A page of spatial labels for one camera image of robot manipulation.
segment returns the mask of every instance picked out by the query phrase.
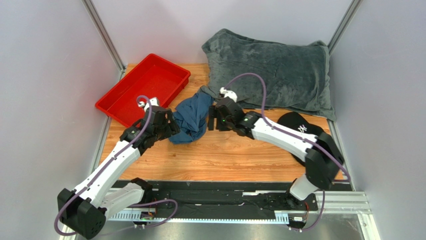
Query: blue cloth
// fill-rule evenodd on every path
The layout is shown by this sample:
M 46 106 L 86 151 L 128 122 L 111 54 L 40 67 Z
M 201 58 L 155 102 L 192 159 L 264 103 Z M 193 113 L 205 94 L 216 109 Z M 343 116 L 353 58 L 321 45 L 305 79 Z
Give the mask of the blue cloth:
M 214 99 L 210 95 L 198 92 L 179 103 L 173 116 L 180 132 L 169 137 L 170 142 L 187 144 L 201 138 L 206 133 L 206 117 L 213 101 Z

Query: gray floor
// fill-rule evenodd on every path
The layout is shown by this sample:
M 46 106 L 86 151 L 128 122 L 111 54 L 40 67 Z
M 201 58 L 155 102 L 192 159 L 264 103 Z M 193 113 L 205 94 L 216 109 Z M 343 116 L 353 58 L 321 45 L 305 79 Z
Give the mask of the gray floor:
M 309 223 L 317 215 L 310 214 Z M 128 226 L 130 222 L 109 221 L 101 233 L 109 233 Z M 275 224 L 175 223 L 169 222 L 152 229 L 129 229 L 95 240 L 362 240 L 356 214 L 323 215 L 318 225 L 307 232 L 289 231 L 287 226 Z

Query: white wall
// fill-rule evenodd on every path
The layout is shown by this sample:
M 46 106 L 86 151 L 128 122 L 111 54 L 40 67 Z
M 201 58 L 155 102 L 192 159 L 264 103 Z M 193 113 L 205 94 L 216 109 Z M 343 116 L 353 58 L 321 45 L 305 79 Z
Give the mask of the white wall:
M 351 0 L 93 0 L 121 59 L 155 53 L 175 63 L 206 63 L 201 50 L 227 28 L 285 44 L 330 41 Z
M 384 240 L 426 235 L 425 9 L 365 0 L 331 56 L 337 127 Z
M 58 239 L 56 197 L 88 174 L 119 71 L 80 0 L 0 5 L 0 239 Z

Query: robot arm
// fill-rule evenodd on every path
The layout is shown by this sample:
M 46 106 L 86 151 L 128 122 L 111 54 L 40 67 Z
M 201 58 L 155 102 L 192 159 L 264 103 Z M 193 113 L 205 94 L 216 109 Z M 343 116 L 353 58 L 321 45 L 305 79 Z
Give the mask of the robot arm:
M 86 188 L 66 207 L 59 218 L 63 224 L 86 239 L 96 236 L 106 220 L 124 208 L 137 203 L 150 203 L 152 200 L 153 187 L 140 178 L 133 179 L 124 188 L 107 195 L 125 169 L 148 148 L 156 141 L 169 138 L 180 131 L 170 109 L 160 107 L 156 98 L 150 102 L 151 118 L 145 131 L 138 136 L 148 120 L 148 114 L 123 132 L 112 152 L 90 176 L 73 191 L 64 188 L 57 196 L 58 209 L 61 210 L 76 193 Z M 148 110 L 148 106 L 139 106 L 145 107 L 145 111 Z M 132 141 L 133 144 L 123 150 Z
M 232 130 L 240 136 L 271 143 L 305 162 L 305 174 L 297 178 L 288 191 L 289 204 L 300 205 L 317 189 L 330 189 L 339 167 L 315 146 L 301 140 L 307 139 L 317 143 L 343 164 L 343 156 L 330 135 L 325 132 L 320 136 L 302 133 L 269 120 L 273 126 L 302 137 L 297 139 L 267 125 L 262 115 L 257 112 L 244 113 L 235 102 L 236 95 L 232 91 L 221 89 L 221 93 L 224 94 L 224 98 L 210 108 L 209 130 L 213 130 L 213 119 L 216 118 L 216 129 L 220 131 Z

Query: black baseball cap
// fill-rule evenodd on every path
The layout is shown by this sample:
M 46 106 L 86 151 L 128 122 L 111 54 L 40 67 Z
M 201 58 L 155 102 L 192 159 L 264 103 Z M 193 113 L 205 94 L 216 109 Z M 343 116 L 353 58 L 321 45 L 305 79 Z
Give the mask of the black baseball cap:
M 278 119 L 277 123 L 281 126 L 284 126 L 289 129 L 293 129 L 305 134 L 314 134 L 319 136 L 321 133 L 324 132 L 324 130 L 320 126 L 310 124 L 299 113 L 294 111 L 282 115 Z M 300 163 L 302 166 L 305 166 L 305 162 L 303 162 L 300 158 L 298 158 L 297 156 L 293 154 L 292 156 L 294 159 L 296 159 L 298 163 Z

